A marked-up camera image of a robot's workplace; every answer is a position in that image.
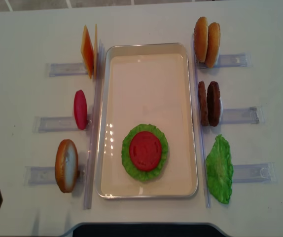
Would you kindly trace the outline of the dark robot base panel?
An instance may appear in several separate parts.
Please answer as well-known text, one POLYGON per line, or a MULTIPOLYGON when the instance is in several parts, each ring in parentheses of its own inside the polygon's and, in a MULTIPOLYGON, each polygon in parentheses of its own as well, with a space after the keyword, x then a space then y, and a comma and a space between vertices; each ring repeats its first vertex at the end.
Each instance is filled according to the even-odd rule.
POLYGON ((72 237, 225 237, 226 234, 206 224, 83 224, 72 237))

